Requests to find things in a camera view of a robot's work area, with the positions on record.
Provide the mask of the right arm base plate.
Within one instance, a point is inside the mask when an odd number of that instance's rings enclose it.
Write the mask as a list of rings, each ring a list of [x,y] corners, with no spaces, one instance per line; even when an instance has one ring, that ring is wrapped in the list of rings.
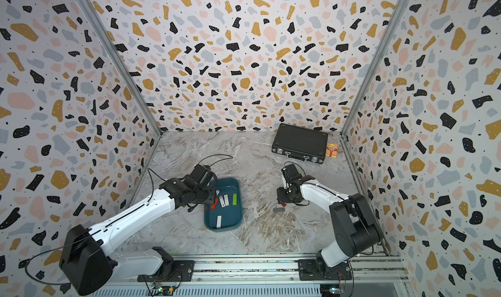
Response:
[[[351,280],[352,269],[347,262],[341,262],[337,266],[328,267],[318,259],[300,259],[297,262],[301,281],[335,281]]]

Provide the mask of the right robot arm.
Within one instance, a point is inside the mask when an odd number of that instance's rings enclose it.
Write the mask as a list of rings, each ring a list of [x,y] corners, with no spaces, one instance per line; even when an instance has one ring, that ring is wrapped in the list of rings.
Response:
[[[306,201],[331,217],[335,240],[317,253],[317,270],[326,273],[383,239],[383,232],[363,195],[339,193],[310,175],[302,175],[294,164],[285,165],[281,173],[283,186],[277,189],[279,204],[299,205]]]

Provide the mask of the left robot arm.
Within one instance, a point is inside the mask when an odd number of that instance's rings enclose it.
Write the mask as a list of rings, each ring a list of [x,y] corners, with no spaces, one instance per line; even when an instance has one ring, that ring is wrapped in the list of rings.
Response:
[[[108,220],[91,227],[73,227],[66,236],[59,267],[81,296],[93,294],[109,280],[136,277],[159,282],[181,276],[174,258],[160,246],[143,252],[116,253],[139,230],[178,208],[215,202],[217,176],[208,165],[195,165],[190,174],[171,178],[152,194]]]

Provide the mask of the teal plastic storage box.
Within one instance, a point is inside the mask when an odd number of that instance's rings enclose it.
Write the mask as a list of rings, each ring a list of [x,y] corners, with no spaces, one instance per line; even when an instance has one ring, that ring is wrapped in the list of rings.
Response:
[[[204,224],[213,232],[231,231],[243,221],[240,183],[232,177],[217,181],[216,201],[204,208]]]

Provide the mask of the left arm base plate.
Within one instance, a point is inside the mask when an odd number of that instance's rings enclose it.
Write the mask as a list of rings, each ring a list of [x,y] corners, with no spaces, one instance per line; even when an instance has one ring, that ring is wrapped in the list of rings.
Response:
[[[184,282],[191,281],[193,277],[194,260],[173,260],[163,263],[158,271],[151,276],[141,275],[137,277],[138,282]]]

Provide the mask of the small yellow red box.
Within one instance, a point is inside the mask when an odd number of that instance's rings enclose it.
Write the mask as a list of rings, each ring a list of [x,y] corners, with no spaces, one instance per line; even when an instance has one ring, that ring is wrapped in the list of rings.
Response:
[[[339,145],[334,143],[328,143],[326,146],[326,157],[337,158],[339,152]]]

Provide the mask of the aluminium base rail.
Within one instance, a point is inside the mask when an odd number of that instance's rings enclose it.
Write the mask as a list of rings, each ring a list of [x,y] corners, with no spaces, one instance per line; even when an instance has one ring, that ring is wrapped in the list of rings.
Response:
[[[176,255],[172,275],[110,280],[93,296],[413,296],[396,257],[355,257],[320,276],[313,254]]]

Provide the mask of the red swivel usb drive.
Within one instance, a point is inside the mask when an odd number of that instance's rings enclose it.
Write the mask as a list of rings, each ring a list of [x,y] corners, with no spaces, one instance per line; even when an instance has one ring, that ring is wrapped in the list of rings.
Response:
[[[215,209],[216,209],[218,202],[219,202],[219,199],[218,199],[218,198],[216,198],[216,199],[215,199],[215,202],[211,205],[211,209],[212,209],[212,210],[215,210]]]

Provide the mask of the black briefcase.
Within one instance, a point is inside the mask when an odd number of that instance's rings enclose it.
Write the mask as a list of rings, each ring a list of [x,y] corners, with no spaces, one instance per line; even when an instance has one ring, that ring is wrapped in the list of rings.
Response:
[[[282,123],[273,140],[271,151],[290,159],[323,164],[328,136],[322,131]]]

